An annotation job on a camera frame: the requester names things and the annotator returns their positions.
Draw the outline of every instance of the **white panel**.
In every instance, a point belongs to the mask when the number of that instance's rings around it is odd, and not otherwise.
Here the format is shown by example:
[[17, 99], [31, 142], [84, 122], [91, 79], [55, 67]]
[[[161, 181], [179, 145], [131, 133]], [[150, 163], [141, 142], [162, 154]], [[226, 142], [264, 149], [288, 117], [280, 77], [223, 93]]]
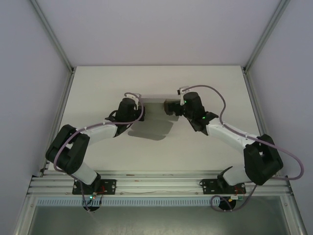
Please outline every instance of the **white panel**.
[[[169, 97], [185, 85], [207, 84], [227, 102], [226, 122], [258, 134], [256, 121], [239, 66], [78, 67], [62, 125], [74, 127], [101, 122], [118, 108], [124, 92]], [[197, 89], [206, 110], [219, 114], [223, 103], [210, 89]], [[180, 117], [159, 141], [123, 133], [88, 147], [85, 162], [94, 170], [192, 171], [224, 170], [242, 164], [237, 150], [213, 137], [195, 132]]]
[[25, 0], [0, 2], [0, 234], [39, 171], [67, 70]]
[[279, 0], [38, 0], [71, 63], [245, 65]]
[[[269, 38], [251, 77], [275, 143], [304, 163], [302, 179], [291, 182], [308, 234], [313, 234], [313, 1], [291, 1]], [[284, 156], [289, 176], [299, 166]]]

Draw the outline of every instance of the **white rectangular object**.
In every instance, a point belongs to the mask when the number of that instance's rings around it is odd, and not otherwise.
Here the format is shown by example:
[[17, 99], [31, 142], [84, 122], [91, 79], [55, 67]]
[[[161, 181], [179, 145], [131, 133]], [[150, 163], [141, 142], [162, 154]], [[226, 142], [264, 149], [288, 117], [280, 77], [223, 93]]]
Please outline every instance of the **white rectangular object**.
[[[224, 120], [251, 134], [258, 128], [240, 66], [77, 67], [62, 125], [84, 127], [101, 122], [118, 108], [125, 92], [147, 98], [173, 98], [182, 86], [210, 85], [225, 97]], [[223, 103], [210, 89], [194, 89], [205, 109], [220, 114]], [[223, 170], [244, 162], [242, 154], [213, 137], [195, 132], [184, 117], [162, 140], [129, 136], [91, 145], [85, 163], [94, 170]]]

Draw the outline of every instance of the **black mounting bracket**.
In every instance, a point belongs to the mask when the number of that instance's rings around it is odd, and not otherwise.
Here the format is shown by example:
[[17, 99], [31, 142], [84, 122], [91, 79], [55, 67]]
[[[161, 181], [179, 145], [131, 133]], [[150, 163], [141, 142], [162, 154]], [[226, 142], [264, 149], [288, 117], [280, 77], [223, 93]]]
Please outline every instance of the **black mounting bracket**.
[[[100, 180], [100, 191], [97, 192], [98, 195], [115, 195], [115, 189], [116, 189], [116, 180]], [[83, 184], [83, 190], [85, 195], [91, 195], [93, 194], [93, 189], [89, 187], [88, 185]], [[81, 186], [79, 181], [74, 181], [73, 186], [73, 195], [82, 195]]]
[[234, 186], [226, 186], [221, 188], [218, 184], [218, 179], [203, 179], [200, 181], [200, 186], [203, 189], [203, 194], [245, 194], [246, 186], [244, 183]]

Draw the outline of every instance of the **purple cable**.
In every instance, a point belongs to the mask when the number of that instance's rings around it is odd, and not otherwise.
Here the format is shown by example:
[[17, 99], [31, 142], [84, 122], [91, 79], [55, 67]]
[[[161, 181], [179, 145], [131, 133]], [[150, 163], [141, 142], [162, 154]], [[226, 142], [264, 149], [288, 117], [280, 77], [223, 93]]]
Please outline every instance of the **purple cable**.
[[[64, 148], [66, 147], [66, 145], [67, 145], [75, 136], [77, 136], [78, 133], [80, 133], [80, 132], [82, 132], [82, 131], [85, 131], [85, 130], [90, 130], [90, 129], [93, 129], [93, 128], [96, 128], [96, 127], [99, 127], [99, 126], [103, 126], [103, 125], [130, 125], [130, 124], [133, 124], [133, 123], [135, 123], [135, 122], [137, 122], [137, 121], [139, 121], [139, 120], [141, 119], [141, 117], [142, 117], [142, 115], [143, 115], [143, 102], [142, 102], [142, 100], [141, 100], [140, 95], [138, 96], [138, 95], [136, 95], [136, 94], [134, 94], [134, 93], [126, 92], [126, 93], [124, 94], [124, 96], [126, 96], [127, 94], [131, 94], [131, 95], [135, 96], [135, 97], [139, 100], [139, 103], [140, 103], [140, 105], [141, 105], [141, 107], [142, 107], [140, 116], [139, 116], [135, 121], [129, 121], [129, 122], [106, 122], [106, 123], [101, 122], [101, 123], [97, 123], [97, 124], [94, 124], [94, 125], [91, 125], [91, 126], [87, 126], [87, 127], [84, 127], [84, 128], [82, 128], [82, 129], [77, 130], [76, 132], [74, 132], [74, 134], [72, 134], [72, 135], [64, 142], [64, 144], [62, 145], [62, 147], [59, 149], [57, 155], [55, 156], [54, 161], [53, 161], [53, 168], [54, 168], [56, 171], [58, 171], [58, 172], [64, 172], [64, 171], [59, 170], [59, 169], [57, 168], [57, 165], [56, 165], [56, 164], [57, 164], [57, 161], [58, 161], [58, 159], [59, 159], [59, 157], [60, 157], [60, 154], [62, 153], [62, 151], [63, 151]], [[86, 200], [85, 200], [85, 195], [84, 195], [83, 187], [81, 187], [81, 188], [82, 188], [82, 196], [83, 196], [84, 203], [85, 203], [85, 205], [86, 205], [87, 210], [89, 210], [89, 209], [88, 209], [88, 206], [87, 206], [87, 202], [86, 202]]]
[[[241, 137], [245, 137], [245, 138], [247, 138], [247, 139], [250, 139], [250, 140], [253, 140], [253, 141], [256, 141], [256, 142], [265, 144], [265, 145], [267, 145], [267, 146], [269, 146], [269, 147], [272, 147], [272, 148], [275, 148], [275, 149], [277, 149], [277, 150], [279, 150], [279, 151], [282, 151], [282, 152], [286, 153], [287, 155], [291, 156], [293, 159], [295, 159], [295, 160], [299, 163], [299, 165], [300, 165], [300, 173], [299, 173], [298, 176], [296, 176], [296, 177], [291, 177], [291, 178], [287, 178], [287, 177], [272, 177], [271, 179], [275, 179], [275, 180], [285, 180], [285, 181], [287, 181], [287, 180], [298, 180], [298, 179], [300, 179], [300, 178], [303, 176], [303, 174], [304, 174], [304, 166], [303, 166], [301, 160], [300, 160], [296, 155], [290, 153], [289, 151], [287, 151], [287, 150], [285, 150], [285, 149], [283, 149], [283, 148], [281, 148], [281, 147], [279, 147], [279, 146], [273, 145], [273, 144], [268, 143], [268, 142], [266, 142], [266, 141], [262, 141], [262, 140], [259, 140], [259, 139], [257, 139], [257, 138], [251, 137], [251, 136], [246, 136], [245, 134], [240, 133], [240, 132], [238, 132], [238, 131], [232, 129], [231, 127], [227, 126], [227, 125], [223, 122], [223, 120], [222, 120], [223, 113], [224, 113], [224, 111], [225, 111], [225, 109], [226, 109], [226, 101], [225, 101], [224, 97], [222, 96], [222, 94], [221, 94], [218, 90], [216, 90], [214, 87], [211, 87], [211, 86], [208, 86], [208, 85], [195, 85], [195, 86], [188, 87], [188, 88], [186, 88], [186, 89], [184, 89], [184, 90], [182, 90], [182, 91], [185, 92], [185, 91], [187, 91], [187, 90], [190, 90], [190, 89], [193, 89], [193, 88], [197, 88], [197, 87], [206, 87], [206, 88], [209, 88], [209, 89], [215, 91], [216, 94], [218, 94], [219, 97], [222, 99], [223, 104], [224, 104], [224, 107], [223, 107], [223, 109], [222, 109], [222, 111], [221, 111], [221, 113], [220, 113], [220, 122], [221, 122], [221, 124], [222, 124], [227, 130], [229, 130], [229, 131], [231, 131], [231, 132], [233, 132], [233, 133], [235, 133], [235, 134], [237, 134], [237, 135], [239, 135], [239, 136], [241, 136]], [[240, 207], [238, 207], [238, 208], [235, 209], [235, 210], [231, 210], [231, 211], [237, 211], [237, 210], [241, 209], [243, 206], [245, 206], [246, 203], [250, 200], [250, 198], [251, 198], [252, 194], [254, 193], [256, 187], [257, 187], [257, 185], [255, 185], [255, 187], [253, 188], [251, 194], [247, 197], [247, 199], [245, 200], [245, 202], [244, 202]], [[222, 211], [220, 211], [220, 210], [215, 209], [215, 208], [212, 206], [212, 205], [213, 205], [213, 199], [216, 198], [216, 197], [219, 197], [219, 198], [221, 198], [222, 200], [226, 201], [227, 204], [228, 204], [228, 206], [231, 207], [230, 204], [228, 203], [228, 201], [227, 201], [225, 198], [223, 198], [223, 197], [221, 197], [221, 196], [218, 196], [218, 195], [214, 195], [214, 196], [211, 198], [211, 207], [212, 207], [212, 209], [214, 209], [215, 211], [222, 212]]]

